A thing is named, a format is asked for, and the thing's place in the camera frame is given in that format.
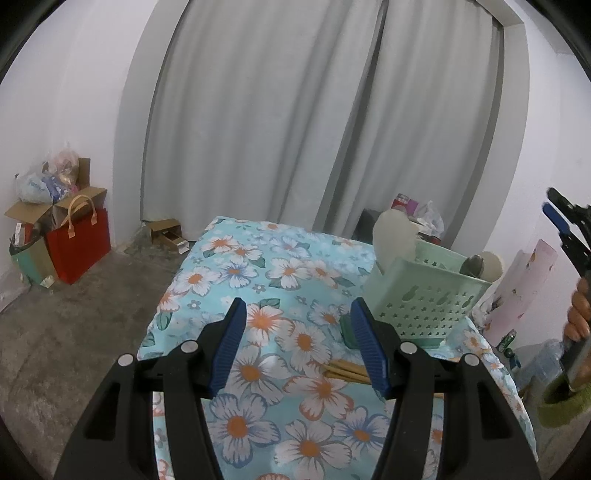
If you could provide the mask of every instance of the green cloth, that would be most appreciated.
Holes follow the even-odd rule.
[[[538,407],[538,418],[543,427],[555,429],[570,423],[589,409],[591,409],[591,383],[572,394],[566,377],[561,375],[546,388],[543,401]]]

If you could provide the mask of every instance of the white curtain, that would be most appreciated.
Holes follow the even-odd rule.
[[[449,223],[489,122],[499,29],[468,0],[200,0],[163,68],[142,217],[349,236],[397,192]]]
[[[155,96],[145,220],[313,226],[369,67],[378,0],[199,0]]]
[[[472,1],[390,1],[365,114],[318,228],[350,236],[364,208],[397,193],[433,200],[450,225],[481,154],[501,35]]]

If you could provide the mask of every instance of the floral bedsheet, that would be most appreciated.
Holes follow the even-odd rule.
[[[331,359],[363,364],[342,342],[339,318],[374,261],[370,245],[269,222],[218,217],[184,260],[162,297],[138,351],[165,355],[203,326],[223,319],[234,297],[247,304],[245,334],[226,388],[203,401],[226,479],[369,479],[384,444],[394,401],[368,385],[322,376]],[[530,420],[506,369],[470,320],[430,353],[477,353],[497,380],[535,452]],[[160,480],[174,480],[164,421],[154,394]],[[434,480],[443,400],[435,399],[423,478]]]

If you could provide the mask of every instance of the plastic basket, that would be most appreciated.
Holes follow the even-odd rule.
[[[397,258],[382,275],[376,264],[363,286],[374,318],[402,340],[436,347],[491,286],[459,273],[466,257],[422,240],[414,262]]]

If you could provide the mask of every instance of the finger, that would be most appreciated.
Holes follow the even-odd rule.
[[[573,342],[581,340],[581,336],[577,332],[577,329],[571,323],[567,323],[566,327],[564,327],[564,336],[570,338]]]
[[[579,283],[577,283],[577,290],[581,292],[583,295],[587,296],[587,292],[589,291],[589,284],[585,278],[581,278]]]
[[[574,292],[571,302],[585,320],[591,320],[591,305],[581,292]]]
[[[589,324],[581,316],[581,314],[574,308],[569,308],[569,314],[567,315],[569,324],[572,325],[579,335],[583,338],[587,338],[591,331],[589,330]]]

